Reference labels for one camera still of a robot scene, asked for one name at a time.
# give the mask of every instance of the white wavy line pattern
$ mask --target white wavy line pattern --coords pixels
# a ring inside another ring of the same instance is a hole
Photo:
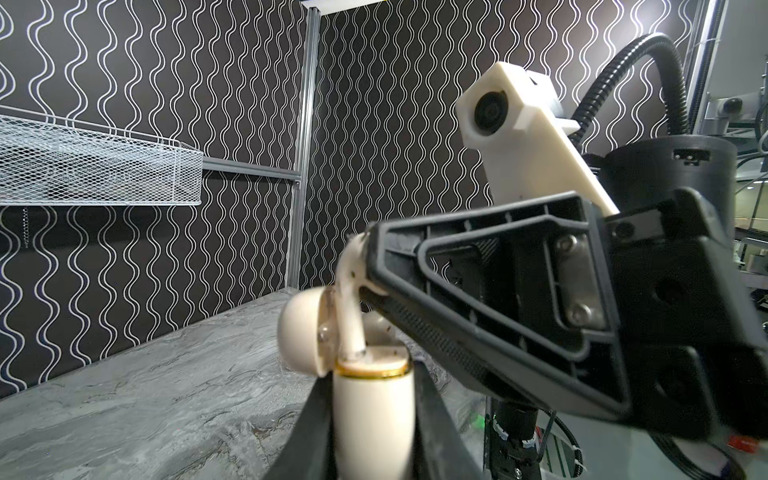
[[[635,34],[664,31],[682,53],[695,3],[389,0],[323,16],[301,287],[333,281],[346,238],[368,223],[492,202],[452,105],[494,61],[549,74],[572,112]],[[658,134],[647,73],[638,65],[603,107],[591,151]]]
[[[0,5],[3,104],[293,166],[297,2],[60,3]],[[199,207],[0,209],[0,398],[281,288],[290,197],[205,172]]]

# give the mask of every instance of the black cable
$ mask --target black cable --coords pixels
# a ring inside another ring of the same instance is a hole
[[[567,426],[565,426],[565,422],[563,422],[557,416],[555,416],[554,422],[558,424],[560,430],[562,430],[565,436],[568,437],[568,441],[571,443],[571,447],[574,449],[574,456],[577,460],[576,466],[574,467],[574,477],[578,477],[584,472],[584,468],[582,467],[584,464],[584,456],[581,454],[581,448],[578,446],[578,442],[576,441],[574,434],[571,433],[571,430],[569,430]]]
[[[763,136],[763,118],[765,117],[766,107],[768,107],[768,98],[757,109],[755,115],[755,140],[757,140],[757,150],[760,150],[760,138]]]
[[[650,438],[670,462],[674,463],[681,472],[688,475],[693,480],[746,480],[746,473],[744,473],[741,466],[722,450],[720,451],[728,458],[728,464],[723,476],[718,477],[699,468],[698,465],[685,456],[683,451],[680,450],[680,447],[678,447],[670,437],[650,434]]]
[[[680,56],[672,40],[663,33],[653,33],[635,38],[611,60],[576,107],[571,117],[581,128],[570,134],[574,146],[579,148],[592,124],[594,116],[600,110],[608,95],[618,82],[645,55],[650,55],[656,62],[664,89],[664,100],[667,108],[667,133],[670,135],[687,134],[688,116],[685,107],[685,82],[683,69],[680,66]]]
[[[557,423],[558,427],[560,427],[560,430],[562,430],[565,436],[568,437],[568,441],[571,443],[571,447],[574,449],[574,457],[576,457],[574,477],[578,477],[584,472],[584,468],[582,467],[584,464],[584,456],[581,454],[581,448],[578,446],[576,437],[574,437],[574,434],[571,433],[571,430],[565,426],[565,422],[558,418],[557,412],[550,411],[547,412],[547,415],[549,415],[549,423],[547,423],[547,428],[541,435],[541,450],[539,450],[539,453],[536,456],[536,463],[538,464],[544,458],[544,452],[547,449],[547,439],[549,438],[549,432],[552,430],[552,423]]]
[[[704,87],[707,86],[707,76],[710,70],[710,63],[712,62],[712,55],[715,51],[717,32],[720,30],[720,20],[723,17],[723,9],[725,8],[725,3],[726,0],[717,0],[717,3],[715,4],[714,15],[712,16],[712,23],[710,24],[710,30],[707,33],[707,40],[704,44],[704,52],[700,63],[701,69],[699,70],[699,76],[694,83],[694,94],[691,96],[690,112],[688,112],[690,131],[694,130],[694,126],[696,125],[696,118],[699,116],[701,101],[704,97]]]
[[[750,160],[754,160],[756,158],[765,158],[765,157],[768,157],[768,154],[754,154],[754,155],[750,155],[749,157],[744,157],[741,160],[739,160],[738,164],[736,164],[736,169],[738,170],[739,167],[741,167],[742,165],[744,165],[746,162]]]
[[[549,415],[549,423],[547,423],[547,428],[544,430],[544,433],[541,434],[541,450],[539,450],[538,455],[536,455],[536,463],[540,463],[544,458],[544,450],[547,448],[549,432],[552,431],[552,424],[554,423],[554,419],[557,418],[557,413],[552,410],[547,412],[547,415]]]

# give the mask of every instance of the marble surface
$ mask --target marble surface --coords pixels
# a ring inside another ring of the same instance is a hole
[[[313,378],[279,358],[284,289],[0,401],[0,478],[260,478]],[[470,452],[484,399],[419,351]]]

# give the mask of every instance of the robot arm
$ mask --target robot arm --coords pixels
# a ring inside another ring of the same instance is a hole
[[[349,242],[335,286],[286,305],[283,358],[318,377],[333,371],[342,478],[410,478],[414,462],[432,461],[421,367],[384,318],[466,387],[509,404],[687,439],[723,427],[768,437],[768,343],[730,235],[690,188],[720,168],[732,196],[735,151],[660,139],[646,156],[683,154],[696,170],[620,214],[558,106],[546,77],[491,67],[456,107],[497,205],[378,222]],[[380,316],[364,316],[361,300]],[[432,471],[420,478],[448,478]]]

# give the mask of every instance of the wire mesh basket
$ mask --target wire mesh basket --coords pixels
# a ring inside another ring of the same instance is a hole
[[[0,205],[198,205],[203,152],[0,105]]]

